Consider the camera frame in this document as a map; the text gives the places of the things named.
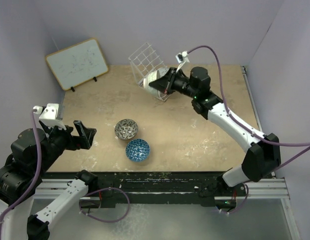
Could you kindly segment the green and white bowl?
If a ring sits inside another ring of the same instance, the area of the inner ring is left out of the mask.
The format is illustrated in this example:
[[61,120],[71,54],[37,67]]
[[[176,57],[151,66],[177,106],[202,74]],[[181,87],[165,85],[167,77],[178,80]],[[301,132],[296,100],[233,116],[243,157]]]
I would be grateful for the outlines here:
[[142,84],[143,89],[156,98],[159,97],[159,92],[155,88],[149,86],[149,84],[156,81],[158,78],[159,78],[159,71],[158,70],[152,71],[143,79]]

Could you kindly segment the red patterned bowl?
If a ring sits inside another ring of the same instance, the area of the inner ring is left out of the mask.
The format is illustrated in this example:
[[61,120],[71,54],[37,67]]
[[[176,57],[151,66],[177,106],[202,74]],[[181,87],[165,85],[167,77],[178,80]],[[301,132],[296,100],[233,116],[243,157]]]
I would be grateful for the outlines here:
[[157,79],[162,78],[169,71],[169,69],[169,67],[160,67],[156,72]]

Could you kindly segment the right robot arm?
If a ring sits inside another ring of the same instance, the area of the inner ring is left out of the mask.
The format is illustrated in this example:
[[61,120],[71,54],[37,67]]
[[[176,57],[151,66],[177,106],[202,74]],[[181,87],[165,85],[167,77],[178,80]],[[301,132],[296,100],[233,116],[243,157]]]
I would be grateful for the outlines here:
[[243,149],[242,164],[223,173],[217,183],[218,192],[228,196],[236,185],[258,182],[280,166],[280,148],[269,144],[270,141],[278,143],[279,138],[273,133],[265,135],[242,119],[236,124],[233,120],[236,114],[227,110],[223,100],[211,91],[210,83],[206,68],[196,66],[186,76],[182,70],[170,67],[149,73],[143,80],[143,87],[150,93],[170,95],[179,92],[190,97],[192,107],[199,115],[219,126]]

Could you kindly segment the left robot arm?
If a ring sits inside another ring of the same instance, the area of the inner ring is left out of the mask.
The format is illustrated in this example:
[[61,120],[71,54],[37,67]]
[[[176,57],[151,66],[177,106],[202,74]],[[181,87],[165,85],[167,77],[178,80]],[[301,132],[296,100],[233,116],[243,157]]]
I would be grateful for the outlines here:
[[64,128],[39,123],[40,128],[19,134],[0,168],[0,240],[47,240],[53,225],[74,202],[98,191],[97,176],[82,170],[50,205],[30,214],[36,188],[52,164],[66,150],[90,149],[97,133],[80,120]]

